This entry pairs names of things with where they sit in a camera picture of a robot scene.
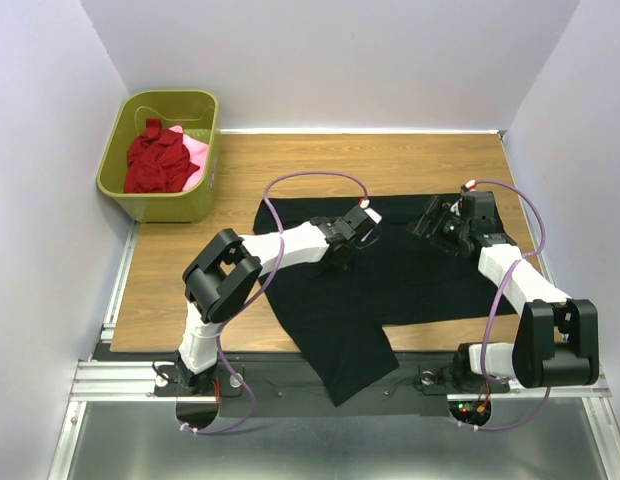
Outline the black t shirt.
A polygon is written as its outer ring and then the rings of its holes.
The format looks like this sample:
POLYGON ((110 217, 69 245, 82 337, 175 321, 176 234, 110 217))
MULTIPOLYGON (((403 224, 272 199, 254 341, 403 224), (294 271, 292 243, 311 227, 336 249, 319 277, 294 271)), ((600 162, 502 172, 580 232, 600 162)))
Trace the black t shirt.
POLYGON ((384 326, 478 318, 490 311, 497 288, 472 262, 408 232, 429 198, 372 198, 382 216, 379 237, 355 250, 346 269, 284 267, 265 291, 336 406, 397 369, 384 326))

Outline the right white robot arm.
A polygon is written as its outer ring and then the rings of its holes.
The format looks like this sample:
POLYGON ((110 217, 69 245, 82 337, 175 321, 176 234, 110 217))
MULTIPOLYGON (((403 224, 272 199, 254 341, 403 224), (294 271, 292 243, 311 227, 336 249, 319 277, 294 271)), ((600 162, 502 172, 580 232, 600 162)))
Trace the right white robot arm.
POLYGON ((504 231, 490 192, 466 190, 455 201, 431 197, 408 230, 477 266, 520 317, 513 343, 483 340, 461 347, 453 384, 472 390, 485 378, 525 388, 592 385, 599 376, 598 311, 571 298, 524 257, 504 231))

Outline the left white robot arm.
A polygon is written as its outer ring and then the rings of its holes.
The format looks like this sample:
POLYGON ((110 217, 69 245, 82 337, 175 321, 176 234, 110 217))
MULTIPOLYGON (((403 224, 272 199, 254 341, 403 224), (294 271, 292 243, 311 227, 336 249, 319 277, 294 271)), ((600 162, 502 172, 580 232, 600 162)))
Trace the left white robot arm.
POLYGON ((362 200, 347 214, 314 217, 280 232, 238 235, 217 233, 182 276, 187 315, 177 350, 177 382, 187 392, 205 392, 218 361, 222 325, 249 303, 261 277, 298 264, 344 265, 379 227, 382 216, 362 200))

